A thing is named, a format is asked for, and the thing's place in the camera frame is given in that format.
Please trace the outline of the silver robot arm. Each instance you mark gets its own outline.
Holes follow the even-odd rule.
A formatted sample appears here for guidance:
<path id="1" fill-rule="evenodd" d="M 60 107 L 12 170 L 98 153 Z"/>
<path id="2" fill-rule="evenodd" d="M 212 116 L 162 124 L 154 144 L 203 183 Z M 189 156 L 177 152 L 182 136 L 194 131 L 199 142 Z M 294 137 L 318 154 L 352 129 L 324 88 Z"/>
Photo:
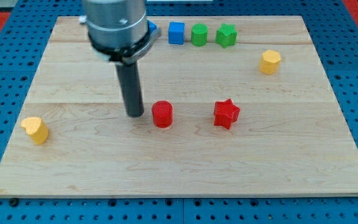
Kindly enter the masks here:
<path id="1" fill-rule="evenodd" d="M 133 64 L 161 36 L 147 20 L 144 0 L 83 0 L 92 47 L 109 61 Z"/>

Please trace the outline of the blue block behind arm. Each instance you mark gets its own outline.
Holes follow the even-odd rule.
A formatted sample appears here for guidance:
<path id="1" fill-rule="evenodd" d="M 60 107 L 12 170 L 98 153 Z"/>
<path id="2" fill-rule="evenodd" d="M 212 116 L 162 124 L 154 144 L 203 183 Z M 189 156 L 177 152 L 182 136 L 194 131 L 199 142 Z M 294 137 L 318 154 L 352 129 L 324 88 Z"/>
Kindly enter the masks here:
<path id="1" fill-rule="evenodd" d="M 148 20 L 148 27 L 149 27 L 149 32 L 152 33 L 153 31 L 155 31 L 157 29 L 157 25 L 155 23 L 153 23 L 152 21 Z"/>

